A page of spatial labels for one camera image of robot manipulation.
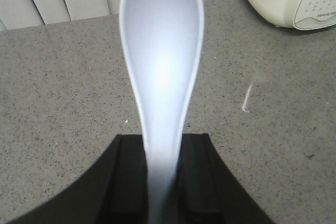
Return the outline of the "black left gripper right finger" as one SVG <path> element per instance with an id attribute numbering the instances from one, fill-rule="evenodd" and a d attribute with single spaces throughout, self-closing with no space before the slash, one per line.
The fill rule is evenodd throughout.
<path id="1" fill-rule="evenodd" d="M 231 173 L 208 134 L 184 134 L 171 223 L 272 223 Z"/>

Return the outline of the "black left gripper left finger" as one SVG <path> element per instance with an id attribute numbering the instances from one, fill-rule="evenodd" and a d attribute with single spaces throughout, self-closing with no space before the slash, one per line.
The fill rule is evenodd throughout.
<path id="1" fill-rule="evenodd" d="M 74 183 L 12 223 L 147 223 L 141 135 L 116 135 Z"/>

